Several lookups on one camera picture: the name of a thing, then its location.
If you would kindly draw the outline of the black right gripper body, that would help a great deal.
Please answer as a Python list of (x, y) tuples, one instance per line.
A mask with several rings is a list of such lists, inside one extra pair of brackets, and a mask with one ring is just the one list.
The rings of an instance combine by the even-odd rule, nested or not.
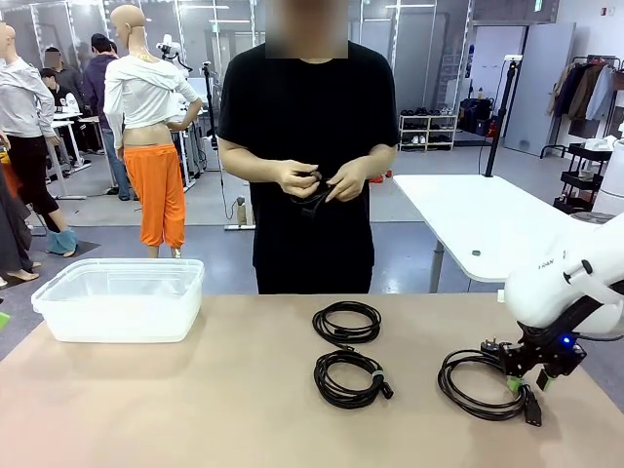
[(548, 376), (560, 376), (570, 375), (586, 358), (586, 352), (574, 333), (559, 334), (541, 343), (525, 335), (517, 344), (500, 343), (497, 357), (506, 375), (524, 376), (542, 365)]

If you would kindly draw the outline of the person's left hand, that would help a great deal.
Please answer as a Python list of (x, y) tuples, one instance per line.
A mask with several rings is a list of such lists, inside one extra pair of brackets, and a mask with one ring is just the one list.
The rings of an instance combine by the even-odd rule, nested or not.
[(361, 161), (354, 160), (346, 163), (327, 181), (331, 191), (326, 201), (348, 202), (353, 200), (361, 194), (367, 177), (366, 168)]

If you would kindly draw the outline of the person's right hand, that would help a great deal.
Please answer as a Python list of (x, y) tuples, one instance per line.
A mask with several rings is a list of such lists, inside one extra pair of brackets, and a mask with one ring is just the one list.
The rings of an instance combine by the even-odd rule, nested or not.
[(317, 165), (294, 160), (276, 161), (274, 178), (286, 194), (306, 198), (312, 195), (320, 184), (317, 170)]

